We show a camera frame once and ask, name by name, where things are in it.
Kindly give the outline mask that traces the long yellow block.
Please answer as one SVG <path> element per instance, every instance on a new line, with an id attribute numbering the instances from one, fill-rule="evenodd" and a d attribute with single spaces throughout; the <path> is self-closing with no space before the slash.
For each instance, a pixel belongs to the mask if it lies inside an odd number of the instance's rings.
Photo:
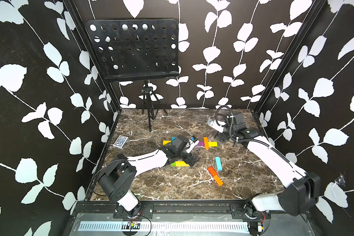
<path id="1" fill-rule="evenodd" d="M 188 167 L 189 164 L 185 163 L 184 161 L 176 161 L 176 167 Z"/>

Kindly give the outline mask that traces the small yellow block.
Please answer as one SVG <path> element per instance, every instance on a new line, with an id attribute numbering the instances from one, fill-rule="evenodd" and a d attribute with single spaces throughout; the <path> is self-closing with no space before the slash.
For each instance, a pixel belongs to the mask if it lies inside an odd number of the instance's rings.
<path id="1" fill-rule="evenodd" d="M 217 147 L 218 146 L 218 143 L 217 142 L 209 142 L 208 143 L 209 147 Z"/>

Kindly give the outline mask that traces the red block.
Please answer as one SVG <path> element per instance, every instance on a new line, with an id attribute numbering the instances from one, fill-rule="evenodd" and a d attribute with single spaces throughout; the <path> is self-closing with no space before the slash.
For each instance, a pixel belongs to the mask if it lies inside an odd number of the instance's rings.
<path id="1" fill-rule="evenodd" d="M 217 172 L 211 166 L 207 168 L 207 171 L 213 178 L 217 176 Z"/>

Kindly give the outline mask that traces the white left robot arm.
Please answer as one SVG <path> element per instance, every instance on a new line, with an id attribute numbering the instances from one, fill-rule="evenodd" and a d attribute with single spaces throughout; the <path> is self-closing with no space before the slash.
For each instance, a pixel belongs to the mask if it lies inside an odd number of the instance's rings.
<path id="1" fill-rule="evenodd" d="M 195 136 L 188 139 L 179 135 L 172 142 L 150 153 L 131 157 L 120 153 L 99 171 L 98 184 L 109 201 L 120 205 L 129 219 L 136 219 L 142 214 L 142 207 L 138 198 L 130 191 L 135 177 L 178 160 L 193 167 L 199 160 L 192 153 L 198 143 Z"/>

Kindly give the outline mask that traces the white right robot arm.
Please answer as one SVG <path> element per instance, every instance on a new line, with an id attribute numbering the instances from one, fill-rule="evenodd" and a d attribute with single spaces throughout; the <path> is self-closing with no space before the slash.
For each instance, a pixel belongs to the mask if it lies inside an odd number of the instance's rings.
<path id="1" fill-rule="evenodd" d="M 219 141 L 242 144 L 263 161 L 279 178 L 284 190 L 269 194 L 258 194 L 246 200 L 245 215 L 255 219 L 266 211 L 283 211 L 292 216 L 307 212 L 319 201 L 320 177 L 308 173 L 288 160 L 255 127 L 247 127 L 242 113 L 233 113 L 220 106 L 208 125 L 217 131 Z"/>

